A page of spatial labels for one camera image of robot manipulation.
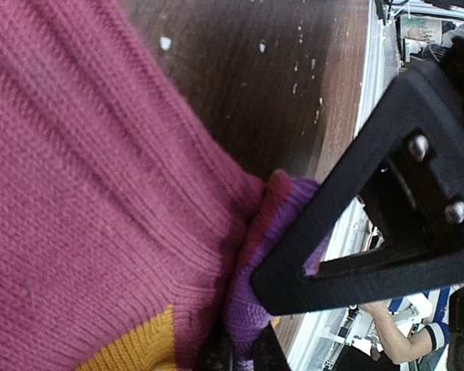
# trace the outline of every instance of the dark wood surface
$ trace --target dark wood surface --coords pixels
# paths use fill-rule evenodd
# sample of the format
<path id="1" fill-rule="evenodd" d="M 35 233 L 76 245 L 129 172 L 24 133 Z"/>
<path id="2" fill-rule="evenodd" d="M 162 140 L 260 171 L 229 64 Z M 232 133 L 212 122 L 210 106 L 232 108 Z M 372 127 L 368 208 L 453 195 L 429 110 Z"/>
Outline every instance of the dark wood surface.
<path id="1" fill-rule="evenodd" d="M 368 0 L 119 1 L 167 77 L 247 171 L 326 177 L 353 137 Z M 168 50 L 161 37 L 172 40 Z M 299 320 L 277 327 L 286 352 Z"/>

